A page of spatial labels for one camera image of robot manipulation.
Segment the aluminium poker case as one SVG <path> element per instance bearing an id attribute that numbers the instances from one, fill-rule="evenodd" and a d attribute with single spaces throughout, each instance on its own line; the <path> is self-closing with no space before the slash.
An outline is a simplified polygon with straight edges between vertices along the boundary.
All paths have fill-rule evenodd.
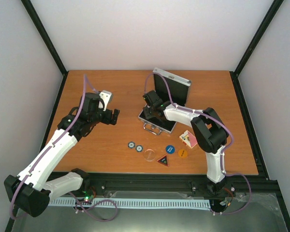
<path id="1" fill-rule="evenodd" d="M 146 102 L 138 118 L 143 122 L 143 129 L 154 135 L 162 132 L 172 133 L 176 122 L 165 118 L 164 110 L 171 102 L 185 106 L 188 100 L 191 80 L 178 76 L 171 72 L 154 68 L 154 89 L 145 90 L 143 99 Z"/>

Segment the blue white poker chip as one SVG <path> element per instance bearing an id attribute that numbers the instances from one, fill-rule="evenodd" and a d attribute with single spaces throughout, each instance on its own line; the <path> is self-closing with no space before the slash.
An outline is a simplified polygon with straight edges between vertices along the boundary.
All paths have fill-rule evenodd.
<path id="1" fill-rule="evenodd" d="M 132 149 L 135 147 L 135 143 L 134 142 L 129 142 L 128 143 L 128 148 Z"/>
<path id="2" fill-rule="evenodd" d="M 142 152 L 143 147 L 141 145 L 137 145 L 135 149 L 137 152 Z"/>

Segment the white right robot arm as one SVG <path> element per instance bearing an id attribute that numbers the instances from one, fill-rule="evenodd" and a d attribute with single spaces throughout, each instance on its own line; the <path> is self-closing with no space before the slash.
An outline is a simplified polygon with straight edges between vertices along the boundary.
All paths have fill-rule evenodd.
<path id="1" fill-rule="evenodd" d="M 172 100 L 163 101 L 155 91 L 143 95 L 146 106 L 143 112 L 147 119 L 158 118 L 174 121 L 193 129 L 199 147 L 206 154 L 207 178 L 217 184 L 226 176 L 224 167 L 227 138 L 233 135 L 222 123 L 212 108 L 195 110 L 180 106 Z"/>

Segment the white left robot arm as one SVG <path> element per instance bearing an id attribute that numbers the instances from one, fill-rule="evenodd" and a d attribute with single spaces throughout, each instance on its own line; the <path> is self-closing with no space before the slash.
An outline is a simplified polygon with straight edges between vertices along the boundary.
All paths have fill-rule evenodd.
<path id="1" fill-rule="evenodd" d="M 54 168 L 98 123 L 115 125 L 119 110 L 107 109 L 112 93 L 87 92 L 80 104 L 60 121 L 52 138 L 37 157 L 17 176 L 9 175 L 4 186 L 12 206 L 32 217 L 39 216 L 52 200 L 72 191 L 91 197 L 94 193 L 89 174 L 75 168 L 66 175 L 48 181 Z"/>

